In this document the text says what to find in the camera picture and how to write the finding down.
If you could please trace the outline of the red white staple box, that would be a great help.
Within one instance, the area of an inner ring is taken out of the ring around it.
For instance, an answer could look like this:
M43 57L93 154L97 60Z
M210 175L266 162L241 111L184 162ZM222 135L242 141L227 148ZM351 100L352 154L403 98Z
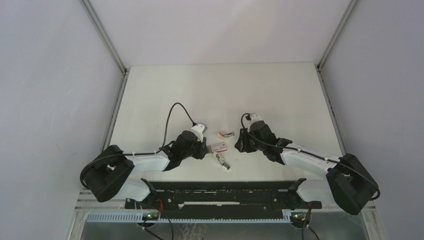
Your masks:
M223 152L226 152L228 149L227 149L227 144L225 142L221 142L221 143L208 145L207 150L209 153L223 153Z

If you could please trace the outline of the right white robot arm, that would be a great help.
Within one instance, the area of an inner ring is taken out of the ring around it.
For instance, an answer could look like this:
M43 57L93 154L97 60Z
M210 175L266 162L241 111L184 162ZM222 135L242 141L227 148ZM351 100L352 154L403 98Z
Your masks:
M333 201L346 213L358 215L368 202L381 196L378 183L355 155L321 154L292 140L276 137L256 113L243 114L240 122L239 138L234 145L239 152L262 152L274 163L302 169L319 177L318 180L301 180L294 187L289 194L289 203L293 207L302 208L308 202Z

